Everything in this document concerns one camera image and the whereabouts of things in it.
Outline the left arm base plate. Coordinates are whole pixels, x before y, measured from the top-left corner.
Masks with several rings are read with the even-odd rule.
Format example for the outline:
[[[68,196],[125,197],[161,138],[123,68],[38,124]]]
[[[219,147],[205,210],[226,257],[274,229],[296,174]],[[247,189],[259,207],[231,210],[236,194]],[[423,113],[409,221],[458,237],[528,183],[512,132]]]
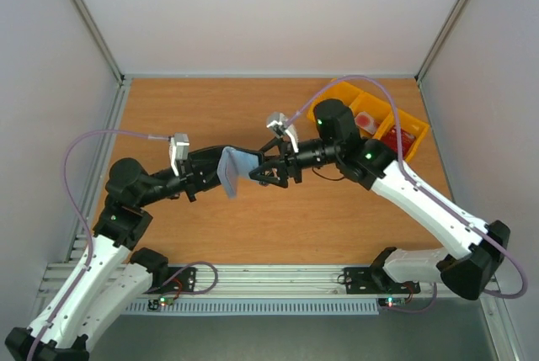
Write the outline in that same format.
[[[150,295],[171,295],[179,290],[184,293],[194,291],[196,281],[196,268],[169,267],[166,273],[159,276],[146,291]]]

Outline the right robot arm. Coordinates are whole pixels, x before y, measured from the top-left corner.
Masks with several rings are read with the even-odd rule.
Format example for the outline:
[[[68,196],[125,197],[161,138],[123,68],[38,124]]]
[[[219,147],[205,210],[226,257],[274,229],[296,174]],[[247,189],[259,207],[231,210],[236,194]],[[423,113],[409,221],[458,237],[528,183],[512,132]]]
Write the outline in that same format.
[[[510,228],[468,214],[430,187],[383,142],[360,136],[348,106],[334,98],[314,108],[318,138],[266,145],[276,156],[262,156],[249,177],[263,184],[287,187],[302,181],[307,168],[333,164],[348,180],[387,199],[416,220],[442,245],[440,249],[384,249],[369,267],[379,292],[407,282],[444,284],[465,300],[477,300],[504,261]]]

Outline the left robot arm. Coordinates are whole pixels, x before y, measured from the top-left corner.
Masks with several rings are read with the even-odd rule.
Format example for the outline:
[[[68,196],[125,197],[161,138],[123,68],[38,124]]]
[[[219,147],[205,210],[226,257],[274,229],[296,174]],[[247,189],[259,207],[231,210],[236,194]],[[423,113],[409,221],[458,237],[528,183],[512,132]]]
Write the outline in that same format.
[[[134,158],[109,171],[104,209],[77,265],[49,305],[27,327],[15,327],[5,345],[16,360],[87,360],[123,310],[143,294],[172,304],[193,290],[194,263],[170,268],[168,258],[137,246],[152,222],[145,206],[221,185],[227,146],[171,155],[171,166],[150,174]]]

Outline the black card holder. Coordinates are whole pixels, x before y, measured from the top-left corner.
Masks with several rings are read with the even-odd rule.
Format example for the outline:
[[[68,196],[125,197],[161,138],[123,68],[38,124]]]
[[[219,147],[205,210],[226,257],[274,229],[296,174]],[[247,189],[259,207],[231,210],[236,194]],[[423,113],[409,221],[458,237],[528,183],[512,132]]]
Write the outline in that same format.
[[[250,180],[249,173],[259,166],[259,157],[253,153],[225,146],[221,152],[216,174],[229,199],[237,197],[239,178]]]

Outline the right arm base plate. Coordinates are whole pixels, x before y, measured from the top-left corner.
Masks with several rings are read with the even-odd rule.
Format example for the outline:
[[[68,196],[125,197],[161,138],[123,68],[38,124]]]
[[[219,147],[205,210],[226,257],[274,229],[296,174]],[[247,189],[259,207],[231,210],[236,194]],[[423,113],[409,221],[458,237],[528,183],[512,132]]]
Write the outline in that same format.
[[[347,295],[415,295],[421,292],[419,283],[397,283],[384,272],[372,271],[370,267],[346,267],[337,282],[345,287]]]

